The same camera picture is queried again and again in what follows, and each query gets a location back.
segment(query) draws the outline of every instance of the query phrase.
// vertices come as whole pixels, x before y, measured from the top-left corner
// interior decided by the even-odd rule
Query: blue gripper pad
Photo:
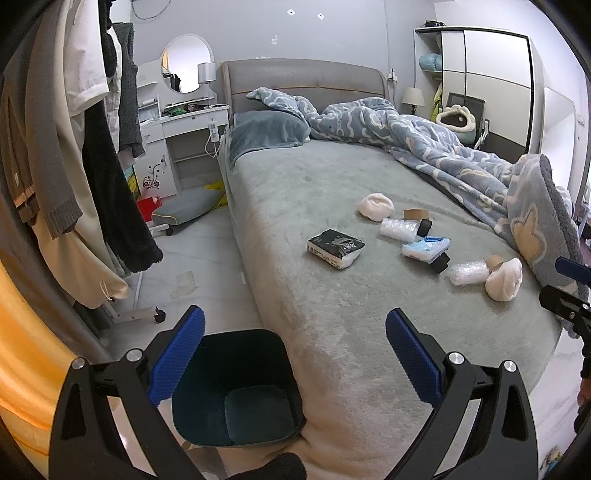
[[[205,334],[205,314],[195,308],[152,368],[148,396],[155,406],[173,396]]]
[[[442,372],[427,348],[434,350],[437,356],[444,356],[445,353],[439,344],[433,337],[418,333],[400,309],[392,310],[388,314],[386,337],[419,399],[437,408],[443,398]],[[423,341],[428,341],[430,345],[424,345]]]
[[[556,271],[565,277],[572,278],[583,285],[591,283],[591,269],[584,265],[573,262],[565,257],[559,257],[556,259],[554,266],[556,267]]]

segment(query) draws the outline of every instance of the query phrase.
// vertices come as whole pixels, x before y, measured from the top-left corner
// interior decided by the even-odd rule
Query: teal bin liner
[[[279,336],[255,329],[203,337],[173,394],[180,435],[198,446],[254,446],[300,432],[300,392]]]

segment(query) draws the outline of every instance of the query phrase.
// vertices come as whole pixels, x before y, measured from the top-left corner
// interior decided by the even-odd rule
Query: white shirt
[[[64,48],[64,81],[70,116],[84,112],[109,93],[96,0],[81,0],[76,11]]]

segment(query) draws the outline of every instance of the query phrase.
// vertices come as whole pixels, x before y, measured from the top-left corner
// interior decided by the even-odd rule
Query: folded blanket
[[[265,87],[247,98],[305,120],[312,138],[384,148],[403,165],[430,176],[519,251],[542,286],[553,285],[587,300],[585,285],[558,275],[554,268],[560,256],[579,263],[583,258],[576,227],[542,155],[524,155],[513,165],[495,154],[464,147],[442,125],[400,115],[379,97],[329,105],[322,113],[304,97]]]

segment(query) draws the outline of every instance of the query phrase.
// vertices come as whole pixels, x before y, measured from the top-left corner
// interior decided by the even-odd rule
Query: power strip
[[[213,120],[209,122],[209,135],[212,139],[212,142],[220,141],[220,134],[217,131],[217,123]]]

